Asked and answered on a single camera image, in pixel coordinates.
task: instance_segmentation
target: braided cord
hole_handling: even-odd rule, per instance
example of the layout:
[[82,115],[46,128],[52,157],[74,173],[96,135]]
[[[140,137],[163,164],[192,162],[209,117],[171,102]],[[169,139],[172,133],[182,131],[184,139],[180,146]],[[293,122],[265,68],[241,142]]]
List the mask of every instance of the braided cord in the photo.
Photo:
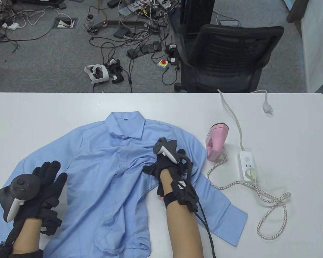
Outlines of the braided cord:
[[[219,161],[218,163],[216,163],[213,167],[211,167],[211,169],[208,171],[207,173],[207,179],[210,181],[209,179],[209,175],[212,173],[212,171],[218,167],[219,165],[225,163],[226,161],[228,160],[227,156],[224,156],[224,159],[222,161]],[[247,182],[242,182],[242,181],[236,181],[236,182],[233,182],[232,184],[229,184],[225,187],[219,187],[219,186],[216,186],[215,184],[213,184],[211,181],[210,181],[210,184],[214,187],[214,188],[217,188],[218,190],[226,190],[232,186],[234,186],[235,184],[241,184],[241,185],[245,185],[246,187],[250,187],[250,188],[254,188],[258,194],[258,197],[260,197],[260,199],[266,203],[274,203],[274,205],[269,209],[269,211],[262,217],[262,219],[260,220],[260,222],[258,223],[257,225],[257,234],[263,238],[264,240],[274,240],[276,238],[278,238],[281,233],[283,232],[284,228],[286,227],[286,223],[287,223],[287,209],[286,209],[286,205],[285,203],[283,202],[283,200],[291,197],[291,193],[287,192],[287,193],[284,193],[281,195],[280,198],[276,198],[275,196],[269,194],[269,193],[266,193],[265,191],[263,191],[262,189],[258,188],[256,185],[254,184],[250,184],[250,183],[247,183]],[[267,200],[265,198],[263,198],[261,196],[261,193],[264,194],[265,196],[269,197],[271,200]],[[279,205],[281,204],[282,207],[283,207],[283,214],[284,214],[284,219],[283,219],[283,224],[279,230],[279,232],[277,232],[277,234],[273,235],[273,236],[264,236],[263,234],[261,234],[260,232],[260,228],[261,228],[261,225],[265,222],[266,218],[269,216],[269,214]]]

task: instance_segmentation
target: shirt sleeve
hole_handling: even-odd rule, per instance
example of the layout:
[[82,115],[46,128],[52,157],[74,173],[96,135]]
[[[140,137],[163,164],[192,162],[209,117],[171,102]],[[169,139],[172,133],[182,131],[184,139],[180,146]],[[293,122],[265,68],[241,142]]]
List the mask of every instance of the shirt sleeve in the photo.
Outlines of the shirt sleeve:
[[[220,190],[211,186],[210,182],[201,173],[207,158],[207,151],[199,140],[192,134],[177,127],[173,127],[173,132],[174,140],[177,140],[177,149],[184,149],[186,155],[193,162],[191,182],[199,197],[209,230],[236,247],[248,214],[233,206],[229,199]],[[199,206],[198,210],[198,214],[203,218]]]
[[[79,128],[49,143],[33,152],[18,163],[4,186],[8,186],[12,180],[20,174],[31,174],[36,167],[42,166],[46,161],[57,160],[61,163],[59,174],[66,172],[72,162],[73,156],[82,143],[81,130]],[[3,220],[3,209],[0,205],[0,243],[5,241],[13,228],[13,222],[6,223]]]

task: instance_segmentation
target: forearm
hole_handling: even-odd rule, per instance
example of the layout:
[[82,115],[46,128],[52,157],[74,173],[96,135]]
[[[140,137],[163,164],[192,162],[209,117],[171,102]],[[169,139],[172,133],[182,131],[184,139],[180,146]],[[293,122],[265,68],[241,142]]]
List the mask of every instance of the forearm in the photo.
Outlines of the forearm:
[[[167,169],[160,174],[164,195],[172,192],[173,179]],[[166,208],[167,225],[174,258],[201,258],[203,249],[196,217],[186,205],[174,201]]]
[[28,218],[25,220],[24,226],[13,244],[13,255],[22,253],[33,253],[40,248],[40,232],[42,220],[36,218]]

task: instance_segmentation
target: light blue dress shirt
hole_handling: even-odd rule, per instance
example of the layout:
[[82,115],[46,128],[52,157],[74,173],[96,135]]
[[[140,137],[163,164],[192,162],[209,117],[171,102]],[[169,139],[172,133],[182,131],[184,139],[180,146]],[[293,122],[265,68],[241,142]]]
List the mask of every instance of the light blue dress shirt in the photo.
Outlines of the light blue dress shirt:
[[[111,113],[105,121],[79,127],[19,162],[6,182],[32,173],[45,161],[58,160],[66,172],[68,207],[62,230],[44,250],[50,258],[143,258],[151,252],[146,193],[157,180],[142,172],[156,161],[157,140],[177,140],[194,163],[192,184],[200,198],[209,229],[237,246],[247,214],[201,174],[207,152],[186,131],[146,120],[139,112]],[[0,206],[0,242],[12,223],[5,223]]]

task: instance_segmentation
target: pink steam iron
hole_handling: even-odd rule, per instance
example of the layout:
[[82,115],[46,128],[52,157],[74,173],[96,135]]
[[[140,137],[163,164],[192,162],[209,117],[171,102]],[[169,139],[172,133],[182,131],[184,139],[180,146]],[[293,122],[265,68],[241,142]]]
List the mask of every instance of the pink steam iron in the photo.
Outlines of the pink steam iron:
[[224,123],[213,125],[206,138],[207,159],[217,161],[228,134],[228,126]]

